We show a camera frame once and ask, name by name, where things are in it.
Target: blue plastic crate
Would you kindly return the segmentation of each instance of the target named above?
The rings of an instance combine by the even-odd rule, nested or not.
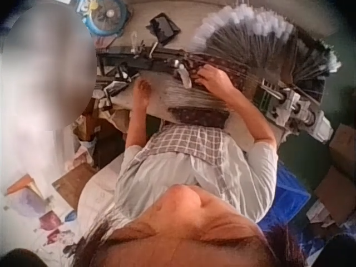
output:
[[[278,163],[274,201],[266,216],[258,223],[262,231],[285,225],[294,218],[310,199],[310,193],[282,163]]]

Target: workbench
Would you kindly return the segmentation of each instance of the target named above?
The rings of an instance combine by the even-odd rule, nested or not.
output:
[[[146,26],[149,24],[150,19],[154,18],[159,13],[164,12],[181,29],[181,33],[176,39],[165,47],[187,49],[195,30],[201,25],[202,19],[209,13],[216,12],[221,8],[213,4],[193,4],[191,2],[177,1],[138,3],[132,4],[130,7],[133,9],[133,16],[125,27],[124,34],[116,39],[112,46],[131,45],[131,34],[134,31],[137,32],[138,42],[144,40],[148,46],[151,45],[157,41],[157,39],[146,29]],[[154,80],[158,78],[159,80],[158,75],[159,74],[157,74],[156,77],[154,77],[155,75],[151,75],[150,78],[153,78]],[[164,88],[160,86],[154,88],[147,113],[166,121],[177,122],[172,114],[167,111],[164,103],[160,101],[159,92],[157,90],[164,90]],[[132,108],[132,86],[112,98],[112,103],[119,108],[130,110]],[[270,126],[279,145],[283,139],[284,130],[272,123],[270,123]],[[249,148],[251,148],[253,138],[237,113],[232,113],[230,115],[226,122],[225,130],[244,151],[248,151]]]

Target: man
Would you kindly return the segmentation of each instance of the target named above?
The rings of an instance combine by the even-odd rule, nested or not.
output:
[[[196,82],[240,114],[255,139],[244,157],[223,130],[168,125],[146,141],[150,85],[138,80],[113,216],[78,248],[73,266],[304,266],[287,231],[257,226],[276,186],[276,141],[227,74],[206,65]]]

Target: man's eyebrow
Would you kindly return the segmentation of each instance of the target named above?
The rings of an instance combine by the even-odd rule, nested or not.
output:
[[[132,242],[132,241],[135,241],[135,240],[138,240],[139,238],[132,238],[132,239],[115,239],[115,238],[112,238],[112,239],[107,239],[106,241],[104,241],[104,243],[102,244],[102,248],[104,250],[107,250],[113,246],[118,246],[118,245],[122,245],[122,244],[125,244],[125,243],[129,243],[129,242]]]
[[[231,247],[231,248],[243,248],[255,240],[253,237],[238,238],[238,239],[212,239],[209,241],[200,240],[199,242],[206,245]]]

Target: black phone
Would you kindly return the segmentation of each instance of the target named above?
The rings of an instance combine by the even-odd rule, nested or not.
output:
[[[150,30],[163,46],[180,33],[178,26],[164,13],[160,13],[150,20]]]

